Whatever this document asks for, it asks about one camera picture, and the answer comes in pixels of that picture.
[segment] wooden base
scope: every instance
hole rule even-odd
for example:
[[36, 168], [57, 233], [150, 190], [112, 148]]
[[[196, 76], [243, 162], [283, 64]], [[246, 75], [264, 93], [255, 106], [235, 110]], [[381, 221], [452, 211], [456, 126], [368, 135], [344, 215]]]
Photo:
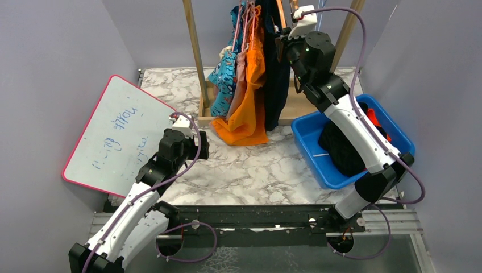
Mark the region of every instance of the wooden base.
[[[201, 96], [199, 102], [199, 125], [208, 126], [214, 118], [211, 116], [211, 105], [214, 102], [213, 84], [206, 80], [207, 84], [207, 97], [209, 107], [205, 108], [204, 100]], [[290, 81], [288, 89], [288, 99], [286, 105], [281, 112], [279, 119], [279, 126], [290, 126], [294, 119], [299, 118], [303, 115], [307, 115], [318, 111], [315, 106], [313, 106], [305, 97], [304, 94], [297, 94], [294, 89], [293, 81]]]

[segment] pink garment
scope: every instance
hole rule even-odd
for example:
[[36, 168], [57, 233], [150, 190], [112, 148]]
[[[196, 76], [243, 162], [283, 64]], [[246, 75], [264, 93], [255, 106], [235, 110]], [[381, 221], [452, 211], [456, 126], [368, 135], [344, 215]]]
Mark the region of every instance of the pink garment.
[[244, 94], [246, 93], [246, 51], [239, 52], [236, 55], [236, 78], [238, 81], [226, 119], [229, 119], [236, 112], [241, 102], [243, 102]]

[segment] whiteboard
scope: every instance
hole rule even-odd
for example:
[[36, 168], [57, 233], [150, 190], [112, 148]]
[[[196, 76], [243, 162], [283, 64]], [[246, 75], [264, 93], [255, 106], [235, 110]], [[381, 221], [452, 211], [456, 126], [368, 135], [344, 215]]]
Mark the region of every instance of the whiteboard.
[[80, 135], [62, 177], [125, 197], [159, 148], [174, 108], [113, 75]]

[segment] black cloth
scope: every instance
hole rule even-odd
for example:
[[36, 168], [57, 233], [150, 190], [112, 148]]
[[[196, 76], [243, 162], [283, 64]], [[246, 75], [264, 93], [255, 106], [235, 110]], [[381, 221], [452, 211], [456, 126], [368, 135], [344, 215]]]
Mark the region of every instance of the black cloth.
[[[359, 103], [359, 105], [365, 113], [368, 111], [367, 104]], [[381, 127], [376, 127], [382, 136], [387, 138], [387, 132]], [[333, 121], [328, 121], [325, 128], [323, 128], [318, 144], [328, 152], [333, 165], [341, 174], [352, 177], [365, 170], [365, 163], [363, 163], [362, 157]]]
[[275, 33], [274, 24], [278, 26], [279, 32], [282, 30], [276, 1], [256, 0], [255, 3], [261, 5], [261, 19], [264, 22], [263, 52], [266, 82], [261, 88], [264, 93], [264, 128], [272, 131], [278, 126], [281, 111], [288, 98], [290, 65], [285, 56], [281, 62], [278, 62], [276, 56], [275, 38], [280, 34]]

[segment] navy garment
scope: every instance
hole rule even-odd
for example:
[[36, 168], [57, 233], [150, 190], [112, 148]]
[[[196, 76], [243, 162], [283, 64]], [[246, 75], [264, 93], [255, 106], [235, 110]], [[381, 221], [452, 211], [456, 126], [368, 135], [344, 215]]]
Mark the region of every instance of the navy garment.
[[264, 128], [272, 131], [278, 126], [281, 111], [286, 105], [288, 98], [288, 88], [290, 81], [290, 65], [286, 56], [283, 56], [281, 62], [278, 62], [276, 56], [275, 38], [279, 37], [279, 33], [275, 33], [276, 24], [279, 32], [281, 32], [281, 19], [276, 1], [274, 0], [256, 0], [256, 5], [261, 5], [261, 19], [264, 22], [264, 67], [266, 75], [266, 83], [262, 87], [264, 92]]

